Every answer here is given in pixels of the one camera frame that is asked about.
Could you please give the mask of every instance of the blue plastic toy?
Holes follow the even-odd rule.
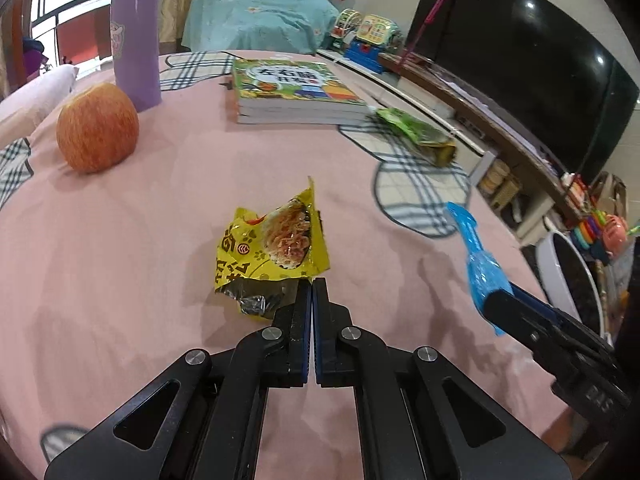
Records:
[[[399,50],[402,36],[398,26],[386,18],[368,14],[362,20],[344,57],[378,74],[384,70],[378,63],[380,52],[394,53]]]
[[[504,290],[513,295],[511,283],[498,262],[495,261],[494,256],[482,247],[482,242],[476,232],[478,223],[473,215],[453,202],[447,202],[447,210],[458,225],[460,235],[465,241],[468,251],[466,273],[469,280],[469,290],[476,309],[484,317],[484,300],[496,290]],[[494,330],[495,335],[504,335],[504,332],[495,325]]]

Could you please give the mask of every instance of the green snack bag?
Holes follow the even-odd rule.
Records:
[[[442,168],[456,156],[456,141],[446,132],[398,108],[380,108],[378,115],[406,136],[434,166]]]

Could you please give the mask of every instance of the red apple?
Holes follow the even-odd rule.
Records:
[[[129,97],[101,83],[78,94],[60,112],[56,137],[65,160],[79,173],[103,171],[136,149],[140,123]]]

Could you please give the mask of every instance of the pink stick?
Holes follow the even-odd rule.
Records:
[[[411,54],[415,50],[415,46],[418,44],[418,41],[424,34],[424,29],[427,28],[427,25],[433,22],[443,3],[444,0],[436,0],[436,2],[433,4],[433,7],[431,7],[431,10],[427,14],[427,17],[424,19],[424,23],[420,26],[418,34],[416,34],[415,39],[412,41],[411,46],[408,49],[404,50],[404,54],[402,54],[402,57],[400,59],[400,66],[404,65],[404,61],[406,60],[407,56],[409,56],[409,54]]]

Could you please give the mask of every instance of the purple water bottle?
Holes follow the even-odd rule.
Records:
[[[159,104],[158,0],[111,0],[111,53],[116,85],[136,110]]]

